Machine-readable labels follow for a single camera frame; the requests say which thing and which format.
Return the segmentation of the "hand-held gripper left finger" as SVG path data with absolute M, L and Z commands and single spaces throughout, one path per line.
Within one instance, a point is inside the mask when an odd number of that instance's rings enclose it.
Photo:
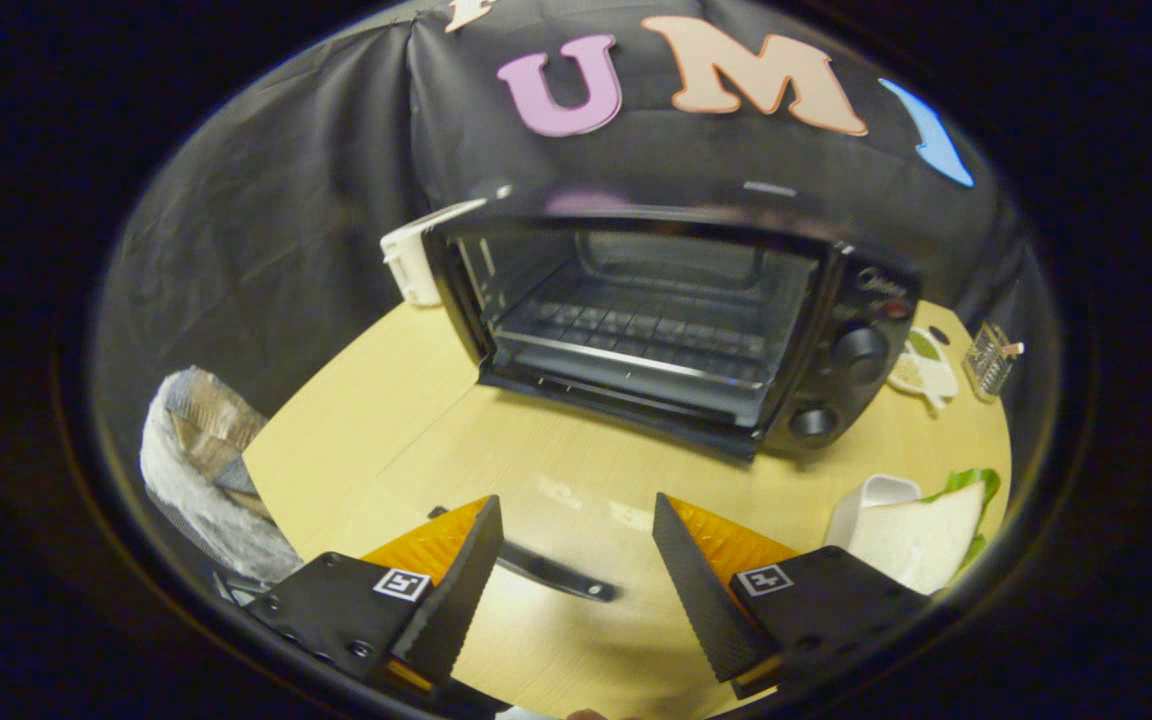
M 275 637 L 355 682 L 438 696 L 505 541 L 495 495 L 444 511 L 361 559 L 324 552 L 247 602 Z

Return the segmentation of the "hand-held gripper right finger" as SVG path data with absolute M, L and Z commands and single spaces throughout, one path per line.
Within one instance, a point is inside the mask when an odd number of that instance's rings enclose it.
M 710 670 L 740 700 L 833 691 L 887 659 L 931 606 L 849 551 L 791 550 L 666 493 L 652 537 Z

